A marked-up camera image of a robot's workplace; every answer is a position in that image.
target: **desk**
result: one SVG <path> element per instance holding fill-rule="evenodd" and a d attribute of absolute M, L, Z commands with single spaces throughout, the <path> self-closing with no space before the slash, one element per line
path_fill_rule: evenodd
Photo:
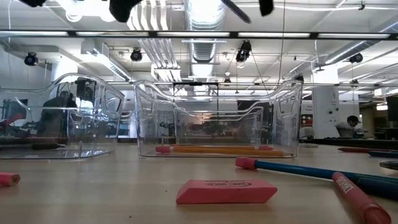
<path fill-rule="evenodd" d="M 398 177 L 379 167 L 385 159 L 335 146 L 267 161 Z M 1 223 L 360 223 L 332 182 L 242 170 L 234 159 L 139 157 L 136 146 L 119 146 L 116 153 L 79 161 L 0 161 L 0 170 L 22 177 L 18 186 L 0 188 Z M 177 191 L 189 179 L 265 179 L 278 192 L 265 204 L 176 206 Z M 398 223 L 398 202 L 376 200 Z"/>

